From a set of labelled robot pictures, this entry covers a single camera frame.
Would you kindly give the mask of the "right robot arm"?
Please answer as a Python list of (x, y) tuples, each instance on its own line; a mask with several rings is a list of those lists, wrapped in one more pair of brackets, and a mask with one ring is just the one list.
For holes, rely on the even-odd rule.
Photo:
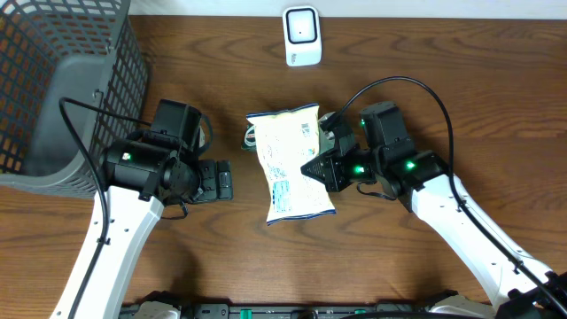
[(320, 121), (331, 143), (305, 164), (303, 175), (328, 192), (351, 184), (380, 183), (378, 197), (399, 201), (434, 229), (480, 283), (489, 302), (446, 292), (416, 310), (394, 311), (414, 318), (564, 318), (566, 276), (558, 275), (508, 236), (476, 203), (448, 164), (432, 151), (420, 152), (393, 102), (364, 108), (362, 149), (345, 119), (335, 113)]

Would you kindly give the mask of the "dark grey mesh plastic basket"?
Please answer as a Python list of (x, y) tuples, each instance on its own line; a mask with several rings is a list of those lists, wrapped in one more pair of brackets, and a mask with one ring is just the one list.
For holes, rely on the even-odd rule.
[(135, 130), (149, 82), (128, 19), (129, 0), (3, 0), (1, 184), (36, 194), (92, 198), (92, 174), (59, 101), (97, 160)]

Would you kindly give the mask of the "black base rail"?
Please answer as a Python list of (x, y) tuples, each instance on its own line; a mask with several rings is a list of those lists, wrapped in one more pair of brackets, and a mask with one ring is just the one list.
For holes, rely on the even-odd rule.
[(409, 305), (372, 306), (231, 306), (221, 303), (175, 306), (165, 301), (145, 301), (122, 307), (120, 319), (376, 319), (376, 318), (457, 318), (458, 314), (434, 312)]

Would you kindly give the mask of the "large beige snack bag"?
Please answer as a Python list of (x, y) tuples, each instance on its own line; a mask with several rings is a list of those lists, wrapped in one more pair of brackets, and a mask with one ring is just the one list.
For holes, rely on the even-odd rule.
[(268, 183), (267, 225), (336, 213), (324, 184), (301, 173), (320, 154), (318, 111), (318, 104), (309, 104), (246, 116)]

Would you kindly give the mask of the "dark green round-logo packet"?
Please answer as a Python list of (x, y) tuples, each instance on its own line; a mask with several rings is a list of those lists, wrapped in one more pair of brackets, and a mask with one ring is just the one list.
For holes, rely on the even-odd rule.
[(241, 148), (244, 151), (256, 152), (255, 127), (252, 124), (248, 124), (246, 127)]

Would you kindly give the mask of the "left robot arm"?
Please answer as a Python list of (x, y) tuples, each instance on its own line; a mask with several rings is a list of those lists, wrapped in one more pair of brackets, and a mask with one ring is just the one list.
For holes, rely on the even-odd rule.
[(162, 99), (146, 122), (107, 147), (98, 164), (78, 137), (63, 97), (59, 110), (93, 174), (95, 205), (82, 248), (52, 315), (116, 318), (139, 255), (167, 206), (234, 198), (230, 164), (203, 159), (213, 141), (209, 118), (198, 109)]

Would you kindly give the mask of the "white barcode scanner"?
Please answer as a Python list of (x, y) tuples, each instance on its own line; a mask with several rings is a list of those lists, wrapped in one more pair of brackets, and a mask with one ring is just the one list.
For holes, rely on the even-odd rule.
[(319, 12), (311, 5), (294, 6), (282, 15), (287, 66), (314, 66), (322, 60)]

